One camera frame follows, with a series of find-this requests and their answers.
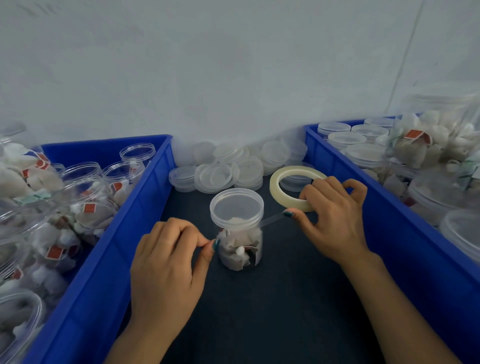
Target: fingernail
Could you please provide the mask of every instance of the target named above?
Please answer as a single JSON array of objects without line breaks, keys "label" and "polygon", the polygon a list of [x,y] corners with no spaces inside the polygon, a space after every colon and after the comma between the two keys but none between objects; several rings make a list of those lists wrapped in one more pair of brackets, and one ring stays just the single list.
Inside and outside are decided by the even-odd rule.
[{"label": "fingernail", "polygon": [[212,249],[213,249],[214,252],[216,252],[219,245],[220,245],[220,239],[217,239],[213,242]]}]

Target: tape roll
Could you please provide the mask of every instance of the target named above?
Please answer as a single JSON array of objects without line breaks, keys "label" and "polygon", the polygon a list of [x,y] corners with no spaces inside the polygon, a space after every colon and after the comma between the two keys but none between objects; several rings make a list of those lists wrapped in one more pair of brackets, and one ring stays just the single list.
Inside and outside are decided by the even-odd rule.
[{"label": "tape roll", "polygon": [[299,200],[297,198],[287,195],[279,186],[282,179],[288,176],[305,176],[312,179],[327,178],[323,173],[314,170],[313,168],[303,166],[289,166],[280,168],[270,178],[270,194],[280,205],[286,208],[297,208],[303,212],[313,211],[313,207],[306,200]]}]

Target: finger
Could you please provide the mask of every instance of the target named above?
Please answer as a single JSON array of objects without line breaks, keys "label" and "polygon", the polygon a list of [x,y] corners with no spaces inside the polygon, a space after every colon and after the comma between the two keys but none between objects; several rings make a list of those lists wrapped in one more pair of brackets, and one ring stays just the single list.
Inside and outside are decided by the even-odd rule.
[{"label": "finger", "polygon": [[338,179],[336,179],[336,177],[334,176],[329,176],[327,178],[325,178],[325,181],[330,185],[332,186],[332,188],[337,191],[341,196],[343,196],[344,198],[349,198],[350,195],[348,194],[348,192],[345,190],[345,188],[342,186],[342,184],[340,183],[340,181]]},{"label": "finger", "polygon": [[312,186],[315,187],[317,190],[319,190],[322,193],[322,195],[324,195],[330,201],[333,201],[333,202],[341,201],[340,194],[337,191],[335,191],[327,181],[322,180],[321,178],[317,178],[315,181],[313,181]]},{"label": "finger", "polygon": [[362,182],[349,179],[343,182],[343,187],[345,188],[353,188],[350,197],[359,205],[363,205],[365,198],[367,197],[367,186],[365,186]]},{"label": "finger", "polygon": [[148,234],[145,234],[141,237],[140,241],[138,242],[137,249],[135,250],[135,257],[138,257],[143,254],[147,240],[148,240]]},{"label": "finger", "polygon": [[219,239],[209,241],[204,245],[202,251],[198,255],[195,267],[192,272],[192,289],[198,294],[198,297],[202,294],[205,285],[205,279],[207,278],[208,267],[215,254],[214,247],[218,247]]},{"label": "finger", "polygon": [[162,233],[163,228],[165,227],[165,222],[158,221],[152,228],[150,234],[148,234],[147,241],[145,242],[145,247],[143,254],[150,255],[155,248],[156,242],[158,241],[158,237]]},{"label": "finger", "polygon": [[318,189],[313,187],[311,184],[307,184],[302,192],[300,193],[300,198],[307,200],[310,205],[313,207],[317,214],[321,214],[325,207],[331,203],[328,198],[326,198]]},{"label": "finger", "polygon": [[298,223],[300,229],[311,242],[322,239],[322,234],[320,231],[315,227],[315,225],[312,224],[310,220],[308,220],[307,215],[305,215],[303,211],[300,211],[296,208],[288,208],[285,211],[293,213],[292,219]]},{"label": "finger", "polygon": [[193,252],[197,246],[204,246],[209,240],[196,227],[187,226],[181,233],[180,239],[172,254],[172,259],[188,263],[192,266]]},{"label": "finger", "polygon": [[187,220],[169,218],[157,239],[152,254],[156,254],[160,259],[168,259],[172,255],[181,233],[188,226],[193,226],[196,229],[196,227]]}]

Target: person's left hand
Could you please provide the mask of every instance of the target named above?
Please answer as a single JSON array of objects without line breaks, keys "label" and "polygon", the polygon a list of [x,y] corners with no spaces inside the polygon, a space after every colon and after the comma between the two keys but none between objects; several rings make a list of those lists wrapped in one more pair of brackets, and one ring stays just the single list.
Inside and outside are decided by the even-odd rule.
[{"label": "person's left hand", "polygon": [[[192,270],[196,247],[203,248]],[[130,270],[132,318],[129,325],[155,333],[169,341],[169,345],[200,299],[217,247],[217,240],[209,241],[188,221],[170,218],[167,222],[157,222],[138,243]]]}]

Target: blue plastic tray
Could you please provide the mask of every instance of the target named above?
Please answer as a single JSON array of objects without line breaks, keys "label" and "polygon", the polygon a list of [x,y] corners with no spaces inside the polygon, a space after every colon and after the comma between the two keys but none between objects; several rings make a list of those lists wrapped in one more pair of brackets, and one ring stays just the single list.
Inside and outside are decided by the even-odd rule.
[{"label": "blue plastic tray", "polygon": [[[363,120],[345,121],[349,125]],[[341,182],[368,187],[363,208],[370,249],[384,260],[402,291],[464,363],[480,358],[480,267],[393,194],[305,126],[306,161]]]},{"label": "blue plastic tray", "polygon": [[165,207],[175,168],[170,135],[47,144],[45,154],[66,167],[120,160],[135,143],[152,143],[157,153],[125,204],[79,269],[60,304],[33,343],[24,363],[101,363],[115,340],[130,301],[130,265],[137,243]]}]

